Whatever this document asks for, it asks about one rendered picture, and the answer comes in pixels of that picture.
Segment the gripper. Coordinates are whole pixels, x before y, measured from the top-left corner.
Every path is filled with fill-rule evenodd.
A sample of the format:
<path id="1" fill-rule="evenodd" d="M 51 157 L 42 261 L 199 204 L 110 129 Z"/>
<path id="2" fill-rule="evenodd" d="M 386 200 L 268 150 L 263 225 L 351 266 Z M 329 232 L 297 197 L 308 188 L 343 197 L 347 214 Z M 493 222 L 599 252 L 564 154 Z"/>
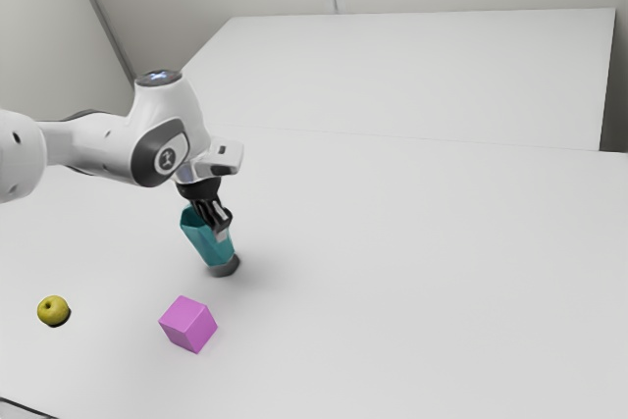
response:
<path id="1" fill-rule="evenodd" d="M 215 240 L 224 240 L 232 223 L 233 214 L 225 208 L 218 196 L 222 179 L 209 178 L 196 183 L 177 183 L 181 197 L 188 200 L 197 215 L 211 230 Z"/>

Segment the pink cube block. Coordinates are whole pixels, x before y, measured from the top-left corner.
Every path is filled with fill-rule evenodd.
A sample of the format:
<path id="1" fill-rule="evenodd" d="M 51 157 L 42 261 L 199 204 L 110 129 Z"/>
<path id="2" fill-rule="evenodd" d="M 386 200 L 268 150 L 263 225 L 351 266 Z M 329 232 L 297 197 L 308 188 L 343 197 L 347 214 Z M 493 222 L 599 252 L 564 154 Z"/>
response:
<path id="1" fill-rule="evenodd" d="M 158 319 L 167 338 L 175 345 L 199 353 L 218 330 L 208 307 L 179 295 Z"/>

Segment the yellow-green apple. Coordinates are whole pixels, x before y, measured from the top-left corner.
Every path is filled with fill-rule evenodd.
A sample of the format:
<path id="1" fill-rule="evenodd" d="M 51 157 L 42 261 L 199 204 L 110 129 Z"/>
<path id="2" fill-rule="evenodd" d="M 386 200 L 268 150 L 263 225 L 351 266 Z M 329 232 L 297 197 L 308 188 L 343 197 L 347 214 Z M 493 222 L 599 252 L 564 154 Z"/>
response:
<path id="1" fill-rule="evenodd" d="M 49 295 L 38 303 L 36 314 L 45 325 L 56 327 L 68 321 L 71 316 L 71 308 L 62 296 Z"/>

